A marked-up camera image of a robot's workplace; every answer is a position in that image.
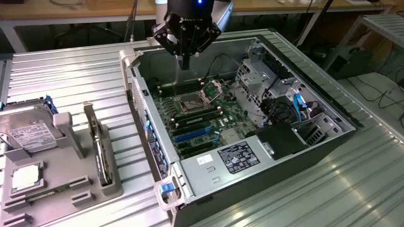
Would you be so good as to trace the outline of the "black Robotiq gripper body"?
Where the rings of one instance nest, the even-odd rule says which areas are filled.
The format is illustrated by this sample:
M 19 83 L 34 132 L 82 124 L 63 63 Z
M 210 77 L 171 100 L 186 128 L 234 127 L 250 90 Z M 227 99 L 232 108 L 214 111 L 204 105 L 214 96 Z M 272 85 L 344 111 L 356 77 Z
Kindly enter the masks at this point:
M 170 0 L 167 2 L 166 25 L 180 41 L 183 53 L 183 27 L 196 23 L 212 24 L 212 0 Z

